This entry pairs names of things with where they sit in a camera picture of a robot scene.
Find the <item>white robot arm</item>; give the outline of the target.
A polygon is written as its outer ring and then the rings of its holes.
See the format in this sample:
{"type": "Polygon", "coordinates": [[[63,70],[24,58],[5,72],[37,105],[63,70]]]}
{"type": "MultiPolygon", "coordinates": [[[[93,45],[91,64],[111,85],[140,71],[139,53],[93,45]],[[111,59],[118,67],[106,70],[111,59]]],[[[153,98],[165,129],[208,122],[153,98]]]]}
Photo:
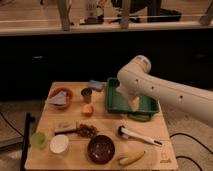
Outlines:
{"type": "Polygon", "coordinates": [[[213,92],[149,75],[150,60],[137,55],[117,73],[117,91],[132,101],[140,93],[175,106],[213,127],[213,92]]]}

